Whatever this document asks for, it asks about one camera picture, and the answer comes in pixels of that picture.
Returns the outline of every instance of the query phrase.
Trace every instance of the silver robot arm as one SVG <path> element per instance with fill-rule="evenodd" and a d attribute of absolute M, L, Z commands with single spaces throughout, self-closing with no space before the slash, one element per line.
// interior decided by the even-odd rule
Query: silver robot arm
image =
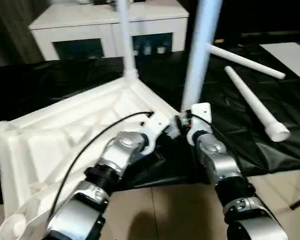
<path fill-rule="evenodd" d="M 201 120 L 206 116 L 196 109 L 192 108 L 196 116 L 191 118 L 192 128 L 187 139 L 196 148 L 199 162 L 223 206 L 224 221 L 228 224 L 227 239 L 288 240 L 281 225 L 257 197 L 253 185 L 243 176 L 236 160 L 213 135 L 209 121 Z"/>
<path fill-rule="evenodd" d="M 153 152 L 158 136 L 168 126 L 162 114 L 151 116 L 138 131 L 121 131 L 106 147 L 97 164 L 51 217 L 45 240 L 97 240 L 105 224 L 110 196 L 117 190 L 127 166 Z"/>

